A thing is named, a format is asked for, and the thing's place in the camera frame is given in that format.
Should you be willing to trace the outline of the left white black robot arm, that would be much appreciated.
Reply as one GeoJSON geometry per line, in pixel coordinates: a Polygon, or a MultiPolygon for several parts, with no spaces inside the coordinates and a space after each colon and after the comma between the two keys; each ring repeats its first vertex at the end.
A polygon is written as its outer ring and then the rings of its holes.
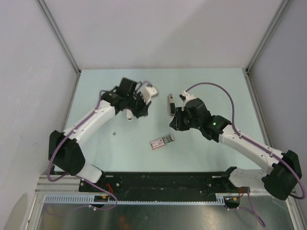
{"type": "Polygon", "coordinates": [[[123,78],[119,86],[109,91],[101,90],[96,106],[81,120],[66,130],[53,131],[49,136],[47,178],[53,166],[64,171],[65,175],[87,180],[95,191],[102,191],[106,186],[103,172],[93,164],[87,163],[82,146],[103,124],[119,112],[129,110],[140,118],[148,115],[152,99],[158,90],[149,82],[135,82],[123,78]]]}

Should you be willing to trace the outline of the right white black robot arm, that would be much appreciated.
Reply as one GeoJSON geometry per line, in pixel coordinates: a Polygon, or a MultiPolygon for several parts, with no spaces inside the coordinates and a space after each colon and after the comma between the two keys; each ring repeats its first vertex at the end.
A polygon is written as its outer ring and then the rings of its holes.
{"type": "Polygon", "coordinates": [[[233,124],[220,115],[212,115],[204,102],[191,94],[180,95],[183,105],[169,124],[176,131],[196,129],[207,140],[228,146],[241,153],[261,170],[243,170],[231,167],[221,180],[226,192],[238,187],[264,188],[273,197],[286,200],[302,177],[298,155],[288,150],[282,152],[248,138],[235,130],[233,124]]]}

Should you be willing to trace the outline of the red white staple box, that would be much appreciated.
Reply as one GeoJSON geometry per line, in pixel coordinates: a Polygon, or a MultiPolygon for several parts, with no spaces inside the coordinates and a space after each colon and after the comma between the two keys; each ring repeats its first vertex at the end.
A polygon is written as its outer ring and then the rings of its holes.
{"type": "Polygon", "coordinates": [[[167,144],[169,144],[171,142],[174,142],[174,141],[175,141],[175,139],[174,139],[173,135],[172,134],[168,134],[168,135],[166,135],[164,137],[161,137],[161,138],[159,138],[157,140],[154,140],[154,141],[150,142],[150,145],[152,147],[152,150],[155,150],[155,149],[163,147],[163,146],[165,146],[165,145],[167,145],[167,144]]]}

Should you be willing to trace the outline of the white stapler top cover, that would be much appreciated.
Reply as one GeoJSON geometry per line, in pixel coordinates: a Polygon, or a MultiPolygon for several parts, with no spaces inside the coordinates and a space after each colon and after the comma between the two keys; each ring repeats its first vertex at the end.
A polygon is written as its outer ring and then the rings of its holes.
{"type": "Polygon", "coordinates": [[[131,122],[133,120],[133,117],[134,117],[134,115],[133,115],[132,111],[131,110],[126,110],[127,121],[131,122]]]}

